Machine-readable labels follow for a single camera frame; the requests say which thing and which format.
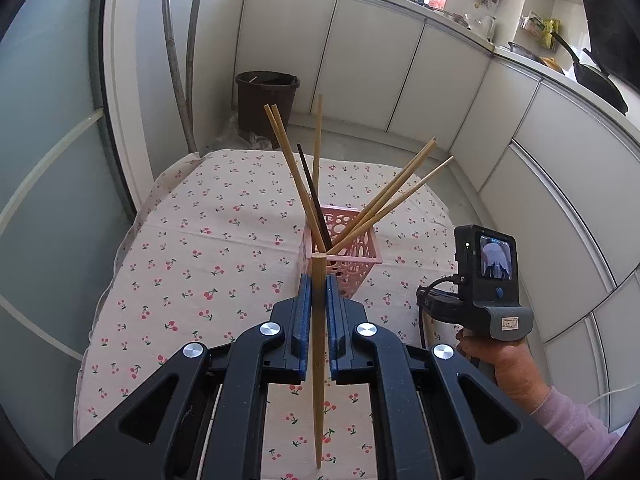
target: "plastic bag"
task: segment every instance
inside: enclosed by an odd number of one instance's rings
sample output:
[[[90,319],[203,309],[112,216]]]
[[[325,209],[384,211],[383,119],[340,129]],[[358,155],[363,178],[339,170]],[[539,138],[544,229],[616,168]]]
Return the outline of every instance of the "plastic bag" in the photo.
[[[240,129],[238,128],[238,113],[234,112],[226,122],[220,136],[215,138],[210,146],[207,146],[208,152],[216,152],[217,150],[271,151],[273,150],[273,145],[266,137],[256,135],[253,132],[249,132],[246,136],[242,136],[240,134]]]

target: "tablecloth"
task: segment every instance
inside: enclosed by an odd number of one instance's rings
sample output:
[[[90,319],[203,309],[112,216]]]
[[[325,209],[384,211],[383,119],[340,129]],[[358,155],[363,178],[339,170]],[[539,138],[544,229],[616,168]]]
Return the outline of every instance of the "tablecloth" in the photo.
[[[363,207],[399,171],[328,159],[320,167],[321,203],[346,207]],[[405,188],[417,181],[412,176]],[[78,379],[75,439],[185,343],[233,342],[267,320],[274,303],[294,296],[304,225],[281,152],[192,154],[165,171],[123,241],[98,304]],[[370,321],[419,346],[415,290],[455,272],[453,225],[423,187],[376,231],[383,263],[353,299],[365,305]],[[454,342],[454,326],[431,328],[431,344]],[[264,479],[376,478],[368,389],[337,386],[328,375],[320,470],[309,382],[270,386]]]

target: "kitchen cabinet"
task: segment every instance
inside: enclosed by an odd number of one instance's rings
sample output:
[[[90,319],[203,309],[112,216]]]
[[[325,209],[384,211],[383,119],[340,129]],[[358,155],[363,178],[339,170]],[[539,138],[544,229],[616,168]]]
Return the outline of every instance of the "kitchen cabinet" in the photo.
[[[389,131],[448,150],[478,92],[489,53],[427,20]]]
[[[607,357],[609,389],[618,390],[638,382],[640,378],[640,283],[636,270],[594,312]],[[640,404],[640,386],[610,397],[611,422],[616,430],[628,423]]]
[[[539,76],[493,59],[451,154],[480,191],[511,142],[540,81]]]
[[[424,19],[375,0],[338,0],[316,93],[326,117],[385,130]]]
[[[244,0],[236,75],[273,70],[298,76],[293,111],[308,114],[335,2]],[[237,99],[236,85],[234,95]]]
[[[587,404],[606,393],[606,377],[602,375],[597,332],[591,317],[583,319],[545,345],[546,360],[553,386],[573,402]],[[609,399],[594,402],[591,413],[609,423]]]
[[[516,146],[510,146],[480,192],[499,231],[516,239],[518,266],[548,341],[607,297],[601,269],[562,197]]]
[[[640,262],[640,155],[617,127],[542,84],[515,139],[574,205],[617,283]]]

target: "device screen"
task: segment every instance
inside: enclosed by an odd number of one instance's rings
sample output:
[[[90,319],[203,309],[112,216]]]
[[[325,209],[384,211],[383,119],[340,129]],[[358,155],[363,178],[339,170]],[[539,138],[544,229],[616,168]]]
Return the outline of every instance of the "device screen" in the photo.
[[[494,280],[511,279],[511,247],[505,240],[480,235],[480,275]]]

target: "white label sticker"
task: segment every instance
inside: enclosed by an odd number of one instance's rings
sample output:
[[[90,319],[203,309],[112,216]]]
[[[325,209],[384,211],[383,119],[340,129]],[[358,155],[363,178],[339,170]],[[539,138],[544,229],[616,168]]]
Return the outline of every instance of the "white label sticker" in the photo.
[[[503,317],[502,318],[502,330],[517,330],[518,318],[517,317]]]

